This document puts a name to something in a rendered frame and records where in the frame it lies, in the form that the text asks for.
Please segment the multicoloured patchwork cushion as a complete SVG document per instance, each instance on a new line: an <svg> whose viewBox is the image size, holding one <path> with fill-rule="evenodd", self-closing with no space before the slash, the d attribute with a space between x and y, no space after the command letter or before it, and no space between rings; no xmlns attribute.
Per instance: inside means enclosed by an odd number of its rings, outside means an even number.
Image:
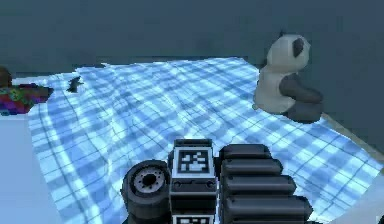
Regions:
<svg viewBox="0 0 384 224"><path fill-rule="evenodd" d="M46 103L54 89L36 83L14 84L9 70L0 66L0 115L27 114L34 105Z"/></svg>

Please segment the blue checked bed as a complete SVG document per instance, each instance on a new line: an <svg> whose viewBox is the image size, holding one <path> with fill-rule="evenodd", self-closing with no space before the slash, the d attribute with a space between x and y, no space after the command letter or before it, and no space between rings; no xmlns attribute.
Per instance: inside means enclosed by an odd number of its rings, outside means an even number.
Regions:
<svg viewBox="0 0 384 224"><path fill-rule="evenodd" d="M216 147L262 143L322 224L376 224L384 215L379 164L327 122L301 125L251 106L256 69L239 58L83 67L44 78L53 94L25 115L0 116L0 157L30 153L61 224L122 224L128 168L162 159L181 137Z"/></svg>

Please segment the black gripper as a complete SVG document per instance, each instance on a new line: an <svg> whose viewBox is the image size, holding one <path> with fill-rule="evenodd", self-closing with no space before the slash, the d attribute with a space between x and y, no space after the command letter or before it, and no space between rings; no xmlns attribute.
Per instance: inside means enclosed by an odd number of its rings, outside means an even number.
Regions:
<svg viewBox="0 0 384 224"><path fill-rule="evenodd" d="M128 213L122 224L169 224L169 179L167 164L161 160L131 167L120 190Z"/></svg>

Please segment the small dark object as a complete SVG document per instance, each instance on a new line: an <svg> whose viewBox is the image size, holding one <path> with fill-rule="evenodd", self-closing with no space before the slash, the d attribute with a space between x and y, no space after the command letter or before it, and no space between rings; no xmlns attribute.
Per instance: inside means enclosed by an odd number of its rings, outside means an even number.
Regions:
<svg viewBox="0 0 384 224"><path fill-rule="evenodd" d="M70 92L70 93L77 93L78 92L78 87L80 85L82 85L82 82L80 81L80 79L81 79L80 76L72 78L69 81L69 87L67 88L67 91Z"/></svg>

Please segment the black and white panda toy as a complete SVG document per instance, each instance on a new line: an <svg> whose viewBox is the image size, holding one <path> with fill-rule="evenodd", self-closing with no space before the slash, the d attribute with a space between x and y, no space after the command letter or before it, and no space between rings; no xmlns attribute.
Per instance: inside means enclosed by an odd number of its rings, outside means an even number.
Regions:
<svg viewBox="0 0 384 224"><path fill-rule="evenodd" d="M299 76L309 62L310 49L310 43L302 35L279 34L258 67L253 109L285 116L302 124L320 120L323 96L316 89L303 84Z"/></svg>

